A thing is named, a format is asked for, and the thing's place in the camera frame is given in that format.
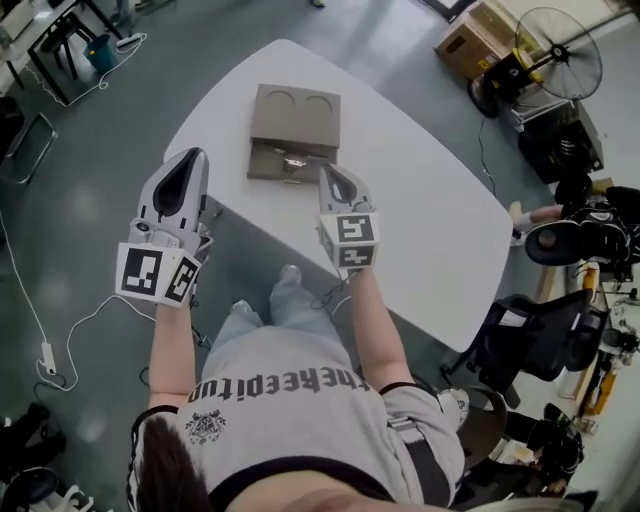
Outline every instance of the desk leg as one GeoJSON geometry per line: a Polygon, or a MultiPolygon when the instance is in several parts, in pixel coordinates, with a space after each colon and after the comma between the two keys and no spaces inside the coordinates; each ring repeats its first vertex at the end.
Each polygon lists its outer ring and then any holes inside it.
{"type": "Polygon", "coordinates": [[[9,66],[9,71],[11,71],[11,74],[13,75],[13,79],[20,86],[20,89],[24,89],[24,84],[22,83],[22,80],[20,80],[20,75],[18,75],[16,68],[14,68],[13,64],[11,64],[11,61],[7,61],[7,66],[9,66]]]}
{"type": "Polygon", "coordinates": [[[53,90],[54,93],[56,93],[58,98],[60,98],[62,103],[64,103],[65,105],[69,106],[69,100],[67,99],[67,97],[62,92],[62,89],[60,89],[60,86],[56,83],[56,81],[53,79],[53,77],[49,74],[49,72],[47,71],[47,68],[44,67],[44,64],[42,64],[42,61],[40,60],[40,57],[38,57],[37,52],[35,50],[31,49],[31,50],[29,50],[28,53],[29,53],[29,57],[31,57],[31,61],[33,62],[35,67],[38,69],[38,71],[40,71],[40,74],[42,75],[42,78],[44,78],[45,82],[47,82],[49,84],[49,86],[51,86],[51,89],[53,90]]]}
{"type": "Polygon", "coordinates": [[[107,18],[104,13],[98,9],[98,6],[93,3],[93,0],[82,0],[82,3],[86,4],[87,7],[93,11],[93,14],[95,14],[102,23],[104,23],[104,26],[109,29],[109,32],[115,35],[118,39],[122,39],[122,35],[118,32],[118,29],[109,21],[109,18],[107,18]]]}

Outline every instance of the concrete floor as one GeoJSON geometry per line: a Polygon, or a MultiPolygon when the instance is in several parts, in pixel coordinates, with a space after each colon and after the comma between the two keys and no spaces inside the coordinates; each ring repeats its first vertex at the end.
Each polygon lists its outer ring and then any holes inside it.
{"type": "MultiPolygon", "coordinates": [[[[84,18],[92,21],[88,13],[84,18]]],[[[117,244],[127,237],[141,186],[174,133],[216,82],[275,39],[296,41],[373,86],[488,185],[478,145],[482,117],[468,100],[465,83],[432,49],[445,29],[443,19],[415,0],[330,0],[324,11],[306,0],[182,0],[140,19],[136,31],[149,34],[144,46],[109,77],[106,90],[69,109],[53,103],[23,72],[27,90],[14,87],[11,94],[27,113],[50,116],[60,137],[28,187],[0,186],[0,208],[58,370],[71,375],[64,351],[71,326],[113,291],[117,244]]],[[[81,83],[63,85],[71,96],[82,89],[81,83]]],[[[531,209],[551,201],[505,123],[487,121],[483,142],[503,205],[520,199],[531,209]]],[[[216,245],[194,313],[194,324],[209,336],[215,336],[234,300],[246,298],[264,312],[285,262],[299,264],[316,293],[333,285],[329,276],[231,212],[216,221],[214,231],[216,245]]],[[[469,264],[472,254],[470,248],[469,264]]],[[[41,335],[7,260],[0,249],[0,276],[5,276],[0,277],[0,411],[17,416],[33,399],[41,335]]],[[[512,250],[498,295],[533,294],[539,275],[540,267],[512,250]]],[[[336,322],[352,350],[349,313],[348,306],[342,308],[336,322]]],[[[453,354],[411,325],[399,321],[398,326],[413,371],[433,381],[438,363],[453,354]]],[[[122,303],[109,304],[72,340],[77,388],[41,391],[69,436],[56,468],[93,495],[99,509],[125,507],[129,431],[146,405],[147,389],[138,373],[148,364],[151,335],[149,321],[122,303]]],[[[202,364],[206,354],[198,350],[202,364]]]]}

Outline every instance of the dark hair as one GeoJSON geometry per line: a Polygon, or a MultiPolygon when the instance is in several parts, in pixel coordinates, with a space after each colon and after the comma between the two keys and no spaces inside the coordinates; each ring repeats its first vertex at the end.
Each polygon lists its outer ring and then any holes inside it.
{"type": "Polygon", "coordinates": [[[138,512],[210,512],[202,471],[164,418],[145,423],[138,479],[138,512]]]}

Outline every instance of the person's leg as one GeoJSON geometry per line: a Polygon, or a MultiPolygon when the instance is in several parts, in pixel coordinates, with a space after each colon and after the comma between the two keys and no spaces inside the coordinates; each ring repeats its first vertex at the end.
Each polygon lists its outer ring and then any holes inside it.
{"type": "Polygon", "coordinates": [[[216,336],[211,347],[211,352],[239,336],[249,334],[259,327],[263,327],[263,323],[258,313],[252,311],[251,306],[249,306],[247,302],[236,302],[231,307],[231,313],[229,313],[218,336],[216,336]]]}
{"type": "Polygon", "coordinates": [[[282,269],[269,300],[273,325],[340,341],[329,314],[320,309],[319,301],[302,287],[302,274],[298,267],[287,265],[282,269]]]}
{"type": "Polygon", "coordinates": [[[538,224],[546,224],[555,222],[562,218],[562,209],[560,204],[553,206],[543,206],[531,212],[522,213],[522,204],[520,201],[514,201],[509,206],[509,215],[513,220],[513,237],[511,245],[524,245],[526,233],[531,231],[538,224]]]}

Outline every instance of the white table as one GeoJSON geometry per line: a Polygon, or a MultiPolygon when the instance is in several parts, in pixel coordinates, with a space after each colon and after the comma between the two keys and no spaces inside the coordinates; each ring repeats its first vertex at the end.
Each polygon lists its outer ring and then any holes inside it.
{"type": "Polygon", "coordinates": [[[387,307],[465,350],[500,283],[509,214],[433,136],[354,77],[291,41],[276,41],[209,91],[169,144],[165,161],[203,148],[210,196],[335,274],[314,229],[317,187],[246,177],[260,83],[342,96],[338,164],[367,183],[380,214],[376,275],[387,307]]]}
{"type": "MultiPolygon", "coordinates": [[[[66,105],[69,104],[67,97],[65,96],[60,86],[56,83],[53,77],[49,74],[47,69],[42,64],[42,61],[38,57],[36,46],[43,39],[47,31],[53,26],[65,14],[70,12],[77,4],[83,3],[98,17],[98,19],[104,23],[104,25],[112,32],[118,39],[122,39],[122,35],[118,29],[109,21],[104,13],[98,9],[93,0],[64,0],[56,8],[52,9],[44,1],[40,2],[37,6],[36,17],[24,28],[18,38],[11,43],[11,46],[5,50],[0,49],[0,62],[6,61],[9,66],[9,70],[13,75],[16,83],[24,89],[20,77],[16,73],[11,61],[20,59],[25,53],[29,54],[33,64],[38,68],[42,77],[51,86],[53,92],[62,100],[66,105]]],[[[85,32],[95,37],[89,29],[85,28],[85,32]]]]}

